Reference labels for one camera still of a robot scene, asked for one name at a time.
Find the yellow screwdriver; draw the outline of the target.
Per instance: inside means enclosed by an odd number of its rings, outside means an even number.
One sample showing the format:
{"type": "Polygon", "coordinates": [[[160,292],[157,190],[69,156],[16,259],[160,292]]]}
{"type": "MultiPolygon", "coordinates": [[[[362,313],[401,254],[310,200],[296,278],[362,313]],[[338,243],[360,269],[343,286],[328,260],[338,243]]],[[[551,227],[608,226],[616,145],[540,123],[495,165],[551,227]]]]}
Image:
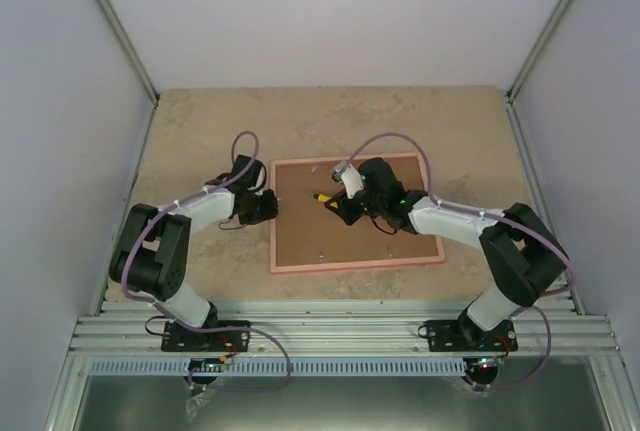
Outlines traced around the yellow screwdriver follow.
{"type": "Polygon", "coordinates": [[[331,197],[322,193],[309,192],[308,195],[312,197],[315,201],[326,203],[331,200],[331,197]]]}

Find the pink picture frame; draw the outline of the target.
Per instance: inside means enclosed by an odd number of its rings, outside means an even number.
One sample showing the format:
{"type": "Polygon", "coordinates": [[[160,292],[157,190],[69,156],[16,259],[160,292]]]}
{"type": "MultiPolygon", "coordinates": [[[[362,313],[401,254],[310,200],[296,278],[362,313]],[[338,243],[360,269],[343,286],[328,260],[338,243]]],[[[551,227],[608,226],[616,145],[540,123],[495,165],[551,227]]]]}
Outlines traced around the pink picture frame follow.
{"type": "Polygon", "coordinates": [[[424,266],[446,260],[442,239],[393,232],[383,218],[360,218],[346,225],[317,201],[341,190],[331,178],[345,158],[275,160],[269,187],[278,198],[270,222],[270,272],[273,275],[424,266]]]}

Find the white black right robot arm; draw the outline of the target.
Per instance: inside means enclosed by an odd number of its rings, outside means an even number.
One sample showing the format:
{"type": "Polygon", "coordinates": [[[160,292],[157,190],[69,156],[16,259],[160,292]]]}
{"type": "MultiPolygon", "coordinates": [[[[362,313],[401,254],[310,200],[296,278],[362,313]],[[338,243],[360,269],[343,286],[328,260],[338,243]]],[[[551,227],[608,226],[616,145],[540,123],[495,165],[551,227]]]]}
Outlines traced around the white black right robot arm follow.
{"type": "Polygon", "coordinates": [[[569,266],[556,238],[523,203],[482,210],[444,202],[426,190],[405,189],[382,158],[359,166],[342,161],[332,178],[342,189],[325,206],[346,225],[362,217],[384,220],[390,234],[442,237],[484,254],[493,284],[460,313],[454,326],[471,350],[491,343],[508,317],[532,307],[569,266]]]}

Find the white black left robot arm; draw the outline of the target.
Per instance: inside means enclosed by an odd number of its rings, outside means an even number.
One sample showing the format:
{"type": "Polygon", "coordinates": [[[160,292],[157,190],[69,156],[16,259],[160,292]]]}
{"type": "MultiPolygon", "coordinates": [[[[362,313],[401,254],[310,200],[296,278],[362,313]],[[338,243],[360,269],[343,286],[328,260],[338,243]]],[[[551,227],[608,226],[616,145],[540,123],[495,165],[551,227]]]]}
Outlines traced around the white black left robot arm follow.
{"type": "Polygon", "coordinates": [[[184,325],[184,337],[195,349],[210,349],[219,337],[218,312],[186,281],[190,238],[233,220],[242,229],[274,219],[277,198],[266,182],[264,163],[240,154],[229,173],[190,197],[162,207],[134,205],[109,264],[110,279],[128,298],[184,325]]]}

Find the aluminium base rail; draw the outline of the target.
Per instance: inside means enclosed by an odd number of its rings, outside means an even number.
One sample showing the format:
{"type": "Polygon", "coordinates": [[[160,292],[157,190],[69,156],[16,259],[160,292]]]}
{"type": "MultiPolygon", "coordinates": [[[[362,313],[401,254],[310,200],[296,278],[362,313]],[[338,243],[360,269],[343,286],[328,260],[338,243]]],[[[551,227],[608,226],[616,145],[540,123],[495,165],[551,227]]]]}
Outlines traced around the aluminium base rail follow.
{"type": "MultiPolygon", "coordinates": [[[[252,356],[394,357],[427,356],[417,334],[431,319],[452,319],[465,302],[422,300],[220,301],[224,320],[248,320],[255,327],[252,356]]],[[[103,303],[94,316],[78,319],[69,345],[74,355],[157,356],[161,323],[150,322],[154,309],[142,303],[103,303]]],[[[535,310],[514,319],[516,356],[614,356],[620,351],[607,317],[579,314],[567,295],[545,298],[535,310]]]]}

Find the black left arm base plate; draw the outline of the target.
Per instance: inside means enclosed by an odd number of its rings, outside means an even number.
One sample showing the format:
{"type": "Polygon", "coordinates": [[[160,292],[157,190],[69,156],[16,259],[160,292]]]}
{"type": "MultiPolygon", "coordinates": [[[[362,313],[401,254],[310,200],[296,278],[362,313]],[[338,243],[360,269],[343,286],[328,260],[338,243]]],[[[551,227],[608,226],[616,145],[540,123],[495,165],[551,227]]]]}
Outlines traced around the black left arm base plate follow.
{"type": "Polygon", "coordinates": [[[218,352],[235,354],[248,349],[251,323],[243,320],[223,320],[218,333],[194,332],[176,323],[166,323],[160,349],[163,352],[218,352]]]}

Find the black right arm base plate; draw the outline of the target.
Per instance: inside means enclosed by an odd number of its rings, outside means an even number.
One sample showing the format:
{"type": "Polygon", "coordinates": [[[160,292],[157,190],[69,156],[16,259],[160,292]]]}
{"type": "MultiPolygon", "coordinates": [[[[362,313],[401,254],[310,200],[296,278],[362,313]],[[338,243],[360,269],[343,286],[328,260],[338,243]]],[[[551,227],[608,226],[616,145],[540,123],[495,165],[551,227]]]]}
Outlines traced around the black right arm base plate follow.
{"type": "Polygon", "coordinates": [[[513,322],[503,320],[493,330],[465,328],[458,320],[428,320],[417,330],[431,352],[511,352],[519,349],[513,322]]]}

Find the left aluminium corner post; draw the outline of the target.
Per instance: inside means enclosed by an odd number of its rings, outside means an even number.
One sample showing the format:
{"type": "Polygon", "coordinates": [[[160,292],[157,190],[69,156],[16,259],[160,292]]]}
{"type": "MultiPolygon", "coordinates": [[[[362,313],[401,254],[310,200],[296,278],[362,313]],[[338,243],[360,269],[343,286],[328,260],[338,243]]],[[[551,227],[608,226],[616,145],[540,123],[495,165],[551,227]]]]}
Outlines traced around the left aluminium corner post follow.
{"type": "Polygon", "coordinates": [[[108,28],[116,39],[119,47],[127,58],[136,78],[144,89],[149,101],[154,107],[158,105],[160,94],[152,83],[138,52],[135,49],[118,13],[111,0],[94,0],[100,10],[108,28]]]}

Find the aluminium corner post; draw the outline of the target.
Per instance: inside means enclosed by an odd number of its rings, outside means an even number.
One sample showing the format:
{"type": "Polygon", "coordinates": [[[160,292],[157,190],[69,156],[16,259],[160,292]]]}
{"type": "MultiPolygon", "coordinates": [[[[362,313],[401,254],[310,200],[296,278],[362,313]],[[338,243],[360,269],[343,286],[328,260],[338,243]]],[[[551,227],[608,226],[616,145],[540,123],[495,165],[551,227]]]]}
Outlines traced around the aluminium corner post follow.
{"type": "Polygon", "coordinates": [[[138,52],[135,49],[118,13],[111,0],[94,0],[100,10],[108,28],[116,39],[119,47],[127,58],[136,78],[144,89],[149,101],[154,107],[158,105],[160,94],[152,83],[138,52]]]}
{"type": "Polygon", "coordinates": [[[533,46],[526,55],[526,58],[519,68],[515,78],[505,90],[504,97],[508,105],[513,105],[518,95],[524,89],[525,84],[542,58],[546,48],[559,30],[564,19],[567,17],[571,7],[576,0],[557,0],[549,17],[545,21],[533,46]]]}

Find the right aluminium corner post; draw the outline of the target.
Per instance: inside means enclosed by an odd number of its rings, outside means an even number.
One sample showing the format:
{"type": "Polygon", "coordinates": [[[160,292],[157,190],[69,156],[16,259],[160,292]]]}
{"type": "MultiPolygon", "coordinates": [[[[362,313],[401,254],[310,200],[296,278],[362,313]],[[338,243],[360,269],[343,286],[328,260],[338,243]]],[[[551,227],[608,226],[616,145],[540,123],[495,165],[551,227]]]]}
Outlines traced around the right aluminium corner post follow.
{"type": "Polygon", "coordinates": [[[567,17],[571,7],[576,0],[557,0],[549,17],[545,21],[533,46],[526,55],[526,58],[519,68],[515,78],[505,90],[504,97],[508,105],[513,105],[518,95],[524,89],[525,84],[542,58],[546,48],[559,30],[564,19],[567,17]]]}

